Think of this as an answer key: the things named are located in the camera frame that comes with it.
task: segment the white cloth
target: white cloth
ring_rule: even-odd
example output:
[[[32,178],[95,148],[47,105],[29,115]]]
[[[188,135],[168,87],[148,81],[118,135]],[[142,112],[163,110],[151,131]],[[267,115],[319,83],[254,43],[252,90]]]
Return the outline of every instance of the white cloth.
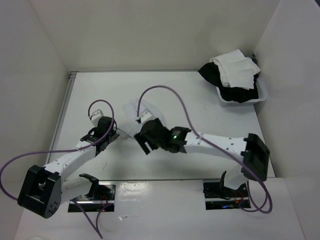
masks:
[[[245,57],[237,49],[210,59],[219,68],[221,83],[224,87],[254,89],[254,75],[260,68],[250,57]]]
[[[138,102],[139,100],[136,99],[122,105],[122,109],[126,116],[127,122],[118,123],[119,129],[121,130],[117,131],[117,133],[120,135],[120,137],[124,139],[128,137],[134,137],[134,135],[140,132],[142,128],[142,125],[137,123],[136,121]],[[147,110],[152,114],[154,119],[158,118],[162,125],[166,126],[165,118],[160,112],[160,110],[156,106],[148,103],[145,100],[142,100],[139,110],[140,114]]]

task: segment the towel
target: towel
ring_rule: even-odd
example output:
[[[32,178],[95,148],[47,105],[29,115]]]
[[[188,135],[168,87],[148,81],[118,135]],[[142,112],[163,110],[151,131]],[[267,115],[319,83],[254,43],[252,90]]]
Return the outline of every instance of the towel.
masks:
[[[210,62],[214,62],[218,66],[223,87],[246,90],[255,88],[254,75],[261,70],[251,58],[245,57],[239,49],[213,57]]]
[[[235,101],[238,103],[244,103],[251,99],[258,99],[257,78],[259,74],[254,75],[254,89],[243,89],[240,87],[224,87],[220,80],[219,68],[213,62],[205,64],[198,71],[199,74],[210,84],[220,89],[221,97],[226,101]]]

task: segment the white table surface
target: white table surface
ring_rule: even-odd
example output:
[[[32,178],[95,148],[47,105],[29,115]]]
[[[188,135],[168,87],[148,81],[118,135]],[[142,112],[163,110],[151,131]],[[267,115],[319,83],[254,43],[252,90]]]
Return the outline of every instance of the white table surface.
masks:
[[[114,212],[99,219],[106,240],[304,240],[286,183],[265,182],[273,199],[270,214],[241,209],[206,210],[201,180],[118,182]],[[257,204],[264,193],[250,189]],[[40,236],[48,240],[99,240],[81,212],[67,213],[63,203],[49,219],[24,210],[15,240]],[[89,212],[95,221],[97,213]]]
[[[61,132],[54,149],[69,149],[87,134],[92,124],[88,106],[97,99],[111,103],[119,127],[127,121],[122,105],[138,98],[148,87],[166,85],[181,95],[191,121],[199,132],[226,137],[246,137],[254,133],[263,139],[253,105],[221,107],[216,88],[196,71],[84,72],[77,73],[68,102]],[[166,89],[153,89],[144,100],[156,105],[164,115],[167,127],[189,127],[180,102]],[[97,103],[111,116],[109,107]],[[60,157],[51,155],[49,161]],[[146,155],[133,139],[117,140],[94,160],[80,167],[71,177],[87,173],[100,180],[176,180],[216,179],[236,163],[205,154],[172,154],[162,149]],[[269,163],[268,177],[274,177]]]

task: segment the white wall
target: white wall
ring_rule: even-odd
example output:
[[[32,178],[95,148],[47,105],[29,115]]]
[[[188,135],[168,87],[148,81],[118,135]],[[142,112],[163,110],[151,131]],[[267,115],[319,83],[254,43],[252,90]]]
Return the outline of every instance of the white wall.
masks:
[[[320,239],[320,7],[281,0],[255,50],[269,99],[256,106],[276,175],[288,188],[305,238]]]
[[[0,166],[30,150],[48,149],[68,83],[68,73],[31,5],[0,2]],[[17,160],[2,177],[17,196],[20,182],[45,156]],[[16,234],[22,208],[0,192],[0,239]]]
[[[279,0],[30,0],[68,70],[199,69],[257,45]]]

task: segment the black bracket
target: black bracket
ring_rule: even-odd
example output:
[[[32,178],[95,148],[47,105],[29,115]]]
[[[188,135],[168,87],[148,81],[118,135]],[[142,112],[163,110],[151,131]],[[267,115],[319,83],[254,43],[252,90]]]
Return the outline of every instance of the black bracket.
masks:
[[[270,157],[269,148],[258,135],[253,133],[249,133],[249,136],[245,138],[244,141],[246,141],[245,151],[241,152],[243,163],[250,168],[259,179],[266,181]],[[247,179],[256,181],[246,169],[242,168],[241,172]]]
[[[95,195],[96,195],[96,191],[99,188],[99,179],[94,177],[94,176],[91,176],[91,175],[89,175],[87,173],[82,173],[82,174],[79,175],[79,177],[88,179],[92,183],[92,185],[90,187],[90,190],[89,190],[89,193],[86,194],[85,196],[88,199],[94,199]]]
[[[97,127],[92,128],[88,132],[88,134],[82,137],[80,140],[93,144],[98,139],[104,136],[104,134],[109,129],[111,123],[112,123],[111,117],[102,116],[98,121]],[[110,133],[102,141],[100,141],[97,145],[95,145],[96,147],[95,155],[97,156],[99,153],[104,151],[110,143],[112,143],[118,138],[118,136],[119,135],[116,133],[116,131],[112,129]]]
[[[146,143],[152,150],[162,148],[170,153],[186,153],[184,145],[187,143],[185,138],[187,133],[191,132],[189,128],[176,126],[171,130],[164,127],[159,120],[147,121],[141,128],[141,131],[134,135],[145,154],[149,154]]]
[[[50,218],[61,203],[61,177],[44,167],[33,165],[26,173],[18,205],[43,218]]]

